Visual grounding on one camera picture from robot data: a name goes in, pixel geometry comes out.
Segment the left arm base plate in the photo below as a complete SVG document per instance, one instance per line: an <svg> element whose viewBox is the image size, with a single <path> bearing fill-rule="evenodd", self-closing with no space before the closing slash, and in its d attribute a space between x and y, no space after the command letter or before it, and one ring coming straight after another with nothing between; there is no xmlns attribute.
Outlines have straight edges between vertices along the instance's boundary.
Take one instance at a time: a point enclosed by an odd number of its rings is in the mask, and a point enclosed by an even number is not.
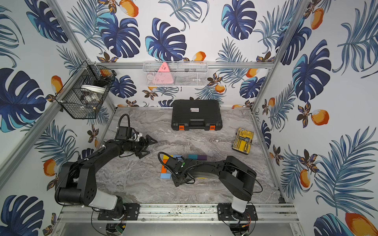
<svg viewBox="0 0 378 236"><path fill-rule="evenodd" d="M140 204L124 203L121 208L114 210L100 210L97 220L99 221L137 221L139 217Z"/></svg>

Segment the purple block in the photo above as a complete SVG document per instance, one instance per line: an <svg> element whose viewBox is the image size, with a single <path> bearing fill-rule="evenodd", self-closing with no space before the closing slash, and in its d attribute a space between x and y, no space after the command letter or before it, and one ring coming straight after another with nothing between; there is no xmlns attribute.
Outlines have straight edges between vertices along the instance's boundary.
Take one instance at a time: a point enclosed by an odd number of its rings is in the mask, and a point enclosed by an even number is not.
<svg viewBox="0 0 378 236"><path fill-rule="evenodd" d="M204 160L204 161L206 161L207 160L207 155L198 155L197 156L197 160Z"/></svg>

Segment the orange block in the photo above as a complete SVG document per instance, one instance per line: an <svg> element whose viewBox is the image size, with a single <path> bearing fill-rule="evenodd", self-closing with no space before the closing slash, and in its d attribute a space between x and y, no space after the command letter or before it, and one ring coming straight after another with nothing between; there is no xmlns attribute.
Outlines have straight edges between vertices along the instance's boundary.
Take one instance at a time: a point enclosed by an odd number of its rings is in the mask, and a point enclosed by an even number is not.
<svg viewBox="0 0 378 236"><path fill-rule="evenodd" d="M162 174L166 174L167 173L167 169L164 166L162 166L162 168L161 168L161 173Z"/></svg>

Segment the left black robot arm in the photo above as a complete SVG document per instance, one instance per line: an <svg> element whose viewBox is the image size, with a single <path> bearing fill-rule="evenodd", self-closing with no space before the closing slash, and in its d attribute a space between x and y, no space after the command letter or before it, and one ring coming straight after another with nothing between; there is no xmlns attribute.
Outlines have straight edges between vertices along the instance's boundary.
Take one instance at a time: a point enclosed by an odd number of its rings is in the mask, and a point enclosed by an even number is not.
<svg viewBox="0 0 378 236"><path fill-rule="evenodd" d="M121 213L122 200L98 190L96 173L112 159L121 157L124 152L130 152L141 159L150 154L147 148L156 143L157 140L149 135L141 137L139 141L112 139L88 157L64 163L59 172L55 201L58 204L80 205Z"/></svg>

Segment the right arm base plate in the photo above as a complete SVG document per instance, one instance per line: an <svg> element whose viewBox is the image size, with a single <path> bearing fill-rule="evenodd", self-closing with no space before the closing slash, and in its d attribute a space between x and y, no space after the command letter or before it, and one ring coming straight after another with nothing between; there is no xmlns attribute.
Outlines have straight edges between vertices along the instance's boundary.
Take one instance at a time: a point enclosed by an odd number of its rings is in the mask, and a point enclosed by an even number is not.
<svg viewBox="0 0 378 236"><path fill-rule="evenodd" d="M217 205L217 215L220 221L257 221L258 215L254 205L247 205L243 213L234 210L231 203Z"/></svg>

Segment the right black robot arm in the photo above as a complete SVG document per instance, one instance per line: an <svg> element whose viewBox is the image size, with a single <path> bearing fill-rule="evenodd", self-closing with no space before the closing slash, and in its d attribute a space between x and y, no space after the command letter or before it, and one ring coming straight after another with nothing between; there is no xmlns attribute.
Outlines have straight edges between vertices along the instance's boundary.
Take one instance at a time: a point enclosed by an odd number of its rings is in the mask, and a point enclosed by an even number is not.
<svg viewBox="0 0 378 236"><path fill-rule="evenodd" d="M176 187L198 178L218 179L233 196L233 212L244 213L252 199L257 173L234 156L216 162L169 156L162 164L171 173Z"/></svg>

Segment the teal block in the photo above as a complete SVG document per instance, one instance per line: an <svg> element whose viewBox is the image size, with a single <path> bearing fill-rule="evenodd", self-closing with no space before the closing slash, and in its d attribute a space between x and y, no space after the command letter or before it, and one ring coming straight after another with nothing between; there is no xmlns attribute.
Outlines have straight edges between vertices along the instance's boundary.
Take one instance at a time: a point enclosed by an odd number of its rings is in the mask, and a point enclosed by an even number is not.
<svg viewBox="0 0 378 236"><path fill-rule="evenodd" d="M189 155L188 155L188 158L189 158L189 159L198 160L198 155L196 155L196 154L189 154Z"/></svg>

